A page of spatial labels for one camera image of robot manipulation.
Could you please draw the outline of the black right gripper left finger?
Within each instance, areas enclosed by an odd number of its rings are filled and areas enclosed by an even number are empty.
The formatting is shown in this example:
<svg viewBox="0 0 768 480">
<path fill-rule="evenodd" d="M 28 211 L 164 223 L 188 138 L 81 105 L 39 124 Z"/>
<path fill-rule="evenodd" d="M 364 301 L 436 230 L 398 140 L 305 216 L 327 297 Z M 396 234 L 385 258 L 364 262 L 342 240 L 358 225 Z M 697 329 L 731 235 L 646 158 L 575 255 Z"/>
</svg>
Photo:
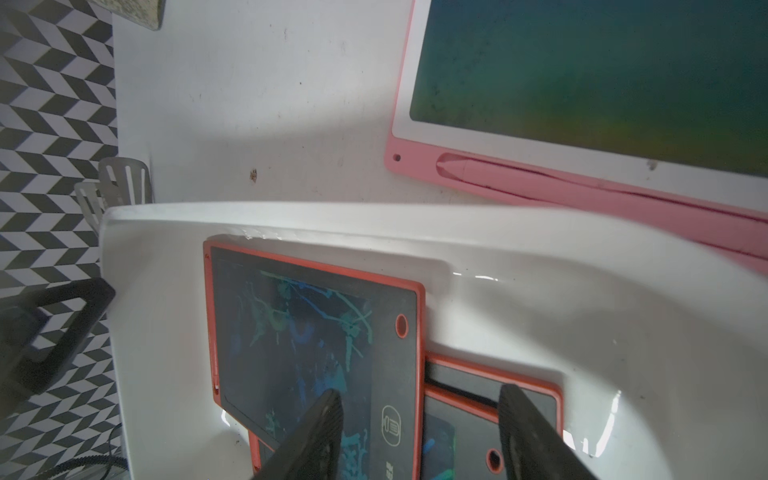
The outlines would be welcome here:
<svg viewBox="0 0 768 480">
<path fill-rule="evenodd" d="M 340 393 L 326 390 L 254 479 L 335 479 L 343 423 Z"/>
</svg>

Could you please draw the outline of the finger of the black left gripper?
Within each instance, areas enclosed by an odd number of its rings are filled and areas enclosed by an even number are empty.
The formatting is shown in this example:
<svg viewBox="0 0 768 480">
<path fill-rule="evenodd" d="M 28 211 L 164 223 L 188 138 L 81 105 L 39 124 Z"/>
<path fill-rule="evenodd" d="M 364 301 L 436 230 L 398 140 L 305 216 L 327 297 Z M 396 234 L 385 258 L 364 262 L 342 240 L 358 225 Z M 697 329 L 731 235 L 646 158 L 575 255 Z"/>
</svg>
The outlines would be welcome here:
<svg viewBox="0 0 768 480">
<path fill-rule="evenodd" d="M 40 394 L 63 375 L 116 292 L 73 281 L 1 300 L 1 393 Z"/>
</svg>

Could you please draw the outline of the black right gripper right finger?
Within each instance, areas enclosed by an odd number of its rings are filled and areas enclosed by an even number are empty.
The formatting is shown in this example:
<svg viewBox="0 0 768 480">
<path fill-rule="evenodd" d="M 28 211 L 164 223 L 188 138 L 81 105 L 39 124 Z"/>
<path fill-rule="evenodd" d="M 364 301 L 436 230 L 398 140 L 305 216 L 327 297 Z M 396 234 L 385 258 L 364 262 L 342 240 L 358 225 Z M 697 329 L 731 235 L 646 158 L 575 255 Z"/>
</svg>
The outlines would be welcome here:
<svg viewBox="0 0 768 480">
<path fill-rule="evenodd" d="M 517 385 L 501 387 L 497 413 L 508 479 L 597 479 Z"/>
</svg>

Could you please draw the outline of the white plastic storage box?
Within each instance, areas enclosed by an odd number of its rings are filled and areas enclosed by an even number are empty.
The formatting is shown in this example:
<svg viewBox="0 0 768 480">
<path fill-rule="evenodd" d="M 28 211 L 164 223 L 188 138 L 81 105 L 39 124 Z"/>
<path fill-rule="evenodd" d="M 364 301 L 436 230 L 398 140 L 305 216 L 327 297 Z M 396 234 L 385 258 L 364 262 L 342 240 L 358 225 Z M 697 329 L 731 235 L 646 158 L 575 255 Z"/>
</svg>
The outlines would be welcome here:
<svg viewBox="0 0 768 480">
<path fill-rule="evenodd" d="M 558 383 L 601 479 L 767 475 L 767 278 L 615 218 L 494 206 L 206 202 L 122 207 L 100 232 L 134 479 L 245 479 L 244 429 L 213 400 L 203 244 L 407 278 L 426 343 Z"/>
</svg>

